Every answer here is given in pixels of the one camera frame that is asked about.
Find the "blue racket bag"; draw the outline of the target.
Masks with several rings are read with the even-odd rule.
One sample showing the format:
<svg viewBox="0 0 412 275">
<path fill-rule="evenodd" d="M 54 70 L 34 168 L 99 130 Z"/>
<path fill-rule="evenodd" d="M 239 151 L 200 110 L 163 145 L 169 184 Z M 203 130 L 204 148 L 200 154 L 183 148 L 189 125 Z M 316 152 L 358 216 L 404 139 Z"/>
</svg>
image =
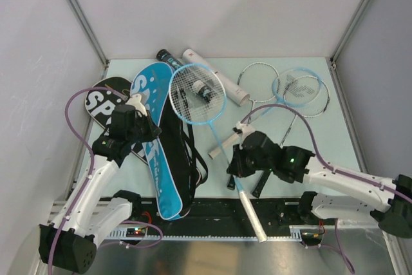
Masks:
<svg viewBox="0 0 412 275">
<path fill-rule="evenodd" d="M 194 148 L 192 129 L 175 114 L 169 100 L 169 82 L 173 69 L 154 62 L 138 73 L 131 94 L 145 97 L 145 108 L 162 132 L 158 138 L 142 144 L 152 175 L 158 212 L 163 220 L 185 217 L 191 210 L 197 187 L 209 176 L 208 167 Z"/>
</svg>

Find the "white shuttlecock tube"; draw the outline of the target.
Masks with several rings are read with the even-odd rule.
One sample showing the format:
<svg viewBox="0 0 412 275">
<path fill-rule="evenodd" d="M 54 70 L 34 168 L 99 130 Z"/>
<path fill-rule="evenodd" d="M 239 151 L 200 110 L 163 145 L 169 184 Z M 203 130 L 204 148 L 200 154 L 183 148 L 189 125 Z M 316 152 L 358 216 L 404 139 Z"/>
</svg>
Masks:
<svg viewBox="0 0 412 275">
<path fill-rule="evenodd" d="M 186 49 L 182 55 L 183 60 L 186 63 L 202 64 L 211 69 L 220 79 L 223 87 L 225 88 L 227 97 L 236 103 L 238 106 L 243 106 L 250 98 L 250 94 L 242 89 L 239 85 L 235 84 L 232 80 L 226 77 L 221 71 L 216 69 L 211 63 L 206 61 L 203 57 L 197 54 L 192 49 Z"/>
</svg>

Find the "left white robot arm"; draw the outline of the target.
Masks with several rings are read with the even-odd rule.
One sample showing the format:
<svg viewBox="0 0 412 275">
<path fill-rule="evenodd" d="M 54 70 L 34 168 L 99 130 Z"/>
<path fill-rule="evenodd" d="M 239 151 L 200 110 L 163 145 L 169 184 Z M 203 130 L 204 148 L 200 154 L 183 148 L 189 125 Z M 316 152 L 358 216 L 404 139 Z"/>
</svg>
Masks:
<svg viewBox="0 0 412 275">
<path fill-rule="evenodd" d="M 112 198 L 96 216 L 93 211 L 133 146 L 155 140 L 161 131 L 143 104 L 129 100 L 115 107 L 108 129 L 92 145 L 89 169 L 52 222 L 40 226 L 39 254 L 48 268 L 84 274 L 116 226 L 141 219 L 142 206 L 127 198 Z"/>
</svg>

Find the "blue white racket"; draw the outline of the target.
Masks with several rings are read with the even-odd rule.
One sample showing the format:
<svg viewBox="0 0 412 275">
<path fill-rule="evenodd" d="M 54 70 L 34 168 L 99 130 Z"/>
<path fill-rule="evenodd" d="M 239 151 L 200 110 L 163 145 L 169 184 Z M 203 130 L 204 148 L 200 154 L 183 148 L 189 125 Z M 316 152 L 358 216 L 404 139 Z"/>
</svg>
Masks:
<svg viewBox="0 0 412 275">
<path fill-rule="evenodd" d="M 187 77 L 178 76 L 190 66 L 197 67 L 200 79 L 204 80 L 212 91 L 212 99 L 208 104 L 190 89 Z M 193 126 L 209 125 L 221 152 L 225 153 L 221 138 L 213 125 L 213 122 L 223 113 L 227 103 L 225 88 L 217 75 L 202 64 L 186 64 L 172 74 L 168 95 L 178 118 Z"/>
</svg>

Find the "light blue racket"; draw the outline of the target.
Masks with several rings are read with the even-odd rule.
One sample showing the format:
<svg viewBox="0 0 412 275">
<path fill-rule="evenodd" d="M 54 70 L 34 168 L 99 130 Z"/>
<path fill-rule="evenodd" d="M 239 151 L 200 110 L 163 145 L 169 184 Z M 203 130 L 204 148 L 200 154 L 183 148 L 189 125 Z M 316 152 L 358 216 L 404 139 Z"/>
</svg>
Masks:
<svg viewBox="0 0 412 275">
<path fill-rule="evenodd" d="M 264 86 L 253 106 L 283 104 L 300 112 L 304 117 L 315 117 L 326 109 L 329 93 L 326 84 L 316 72 L 296 67 L 282 73 L 269 68 L 265 72 Z"/>
</svg>

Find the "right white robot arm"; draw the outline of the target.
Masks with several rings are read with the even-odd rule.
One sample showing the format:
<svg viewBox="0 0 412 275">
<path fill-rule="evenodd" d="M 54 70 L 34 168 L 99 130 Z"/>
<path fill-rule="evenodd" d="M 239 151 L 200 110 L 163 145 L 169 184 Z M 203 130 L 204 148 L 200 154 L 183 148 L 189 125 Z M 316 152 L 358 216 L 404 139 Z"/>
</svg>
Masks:
<svg viewBox="0 0 412 275">
<path fill-rule="evenodd" d="M 236 129 L 235 134 L 241 141 L 233 146 L 228 174 L 245 178 L 264 171 L 289 184 L 317 184 L 342 193 L 343 204 L 325 194 L 303 193 L 297 208 L 303 223 L 330 218 L 359 220 L 366 215 L 384 232 L 411 238 L 411 177 L 387 178 L 345 170 L 325 161 L 318 150 L 280 146 L 255 129 Z"/>
</svg>

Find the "black shuttlecock tube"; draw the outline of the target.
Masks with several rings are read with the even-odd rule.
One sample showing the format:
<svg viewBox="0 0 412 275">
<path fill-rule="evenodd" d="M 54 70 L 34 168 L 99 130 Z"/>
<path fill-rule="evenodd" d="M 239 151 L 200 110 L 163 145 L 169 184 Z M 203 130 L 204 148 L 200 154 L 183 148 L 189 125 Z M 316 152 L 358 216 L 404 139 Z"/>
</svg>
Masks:
<svg viewBox="0 0 412 275">
<path fill-rule="evenodd" d="M 160 50 L 156 54 L 156 58 L 159 61 L 166 62 L 174 71 L 183 66 L 183 63 L 166 49 Z M 193 92 L 202 98 L 207 104 L 211 101 L 212 91 L 210 87 L 206 85 L 205 81 L 200 79 L 200 74 L 198 73 L 197 67 L 190 66 L 184 69 L 183 73 L 179 73 L 178 76 L 187 77 L 189 80 L 188 83 L 190 89 L 192 89 Z"/>
</svg>

